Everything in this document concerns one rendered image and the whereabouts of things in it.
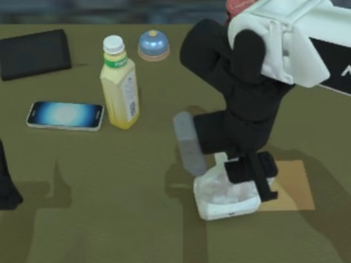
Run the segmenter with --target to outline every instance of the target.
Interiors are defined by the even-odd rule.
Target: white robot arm
[[[330,0],[260,0],[230,22],[232,48],[244,29],[255,31],[266,43],[263,75],[311,88],[331,77],[330,66],[311,39],[351,47],[351,9],[335,7]]]

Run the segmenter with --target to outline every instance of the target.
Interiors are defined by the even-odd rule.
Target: yellow bottle
[[[112,125],[127,130],[139,118],[140,109],[135,64],[121,37],[104,39],[104,60],[100,79],[109,119]]]

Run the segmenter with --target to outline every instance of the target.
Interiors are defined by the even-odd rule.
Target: blue bowl
[[[161,31],[146,31],[140,36],[139,49],[147,56],[162,55],[168,50],[168,39]]]

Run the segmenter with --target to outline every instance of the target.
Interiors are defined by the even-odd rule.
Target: wooden table
[[[316,211],[201,221],[172,117],[223,101],[178,61],[187,25],[156,26],[167,60],[137,56],[148,25],[6,25],[0,38],[64,28],[74,67],[0,82],[0,138],[25,203],[0,212],[0,263],[349,263],[351,99],[297,87],[284,100],[267,148],[302,159]],[[104,119],[97,133],[31,129],[37,100],[103,104],[104,37],[118,34],[137,64],[141,115],[129,131]]]

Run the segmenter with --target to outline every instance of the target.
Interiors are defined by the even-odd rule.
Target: brown cardboard piece
[[[315,210],[302,161],[277,161],[278,175],[271,185],[277,200],[262,203],[259,211]]]

